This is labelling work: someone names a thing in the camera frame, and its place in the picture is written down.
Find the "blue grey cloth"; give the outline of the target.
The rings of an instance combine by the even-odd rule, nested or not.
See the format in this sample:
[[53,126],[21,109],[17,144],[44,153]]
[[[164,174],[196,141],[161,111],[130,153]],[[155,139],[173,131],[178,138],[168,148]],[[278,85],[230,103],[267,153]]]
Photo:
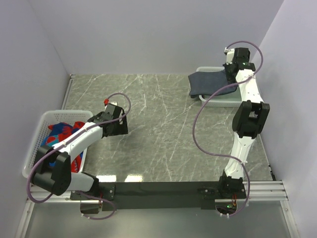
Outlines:
[[191,88],[189,96],[191,98],[196,98],[199,95],[210,96],[220,88],[232,84],[227,80],[224,70],[215,72],[197,71],[190,74],[188,79]]

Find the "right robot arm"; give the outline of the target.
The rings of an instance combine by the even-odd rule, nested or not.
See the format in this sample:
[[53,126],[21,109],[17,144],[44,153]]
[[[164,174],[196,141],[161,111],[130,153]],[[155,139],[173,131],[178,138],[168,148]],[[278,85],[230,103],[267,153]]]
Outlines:
[[244,166],[256,137],[264,128],[270,106],[260,95],[255,76],[256,68],[249,62],[249,49],[226,48],[224,53],[226,77],[229,82],[239,84],[241,104],[232,121],[234,142],[228,164],[219,179],[218,192],[221,197],[227,199],[245,198]]

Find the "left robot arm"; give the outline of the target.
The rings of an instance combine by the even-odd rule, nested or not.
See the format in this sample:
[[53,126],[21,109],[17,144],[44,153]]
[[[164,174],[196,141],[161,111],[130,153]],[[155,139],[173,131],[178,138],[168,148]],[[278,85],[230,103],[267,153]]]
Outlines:
[[88,199],[95,199],[101,193],[99,179],[84,172],[73,173],[71,164],[100,139],[127,133],[124,109],[107,104],[104,111],[88,119],[71,136],[53,146],[39,147],[28,182],[53,195],[62,195],[66,191],[82,191]]

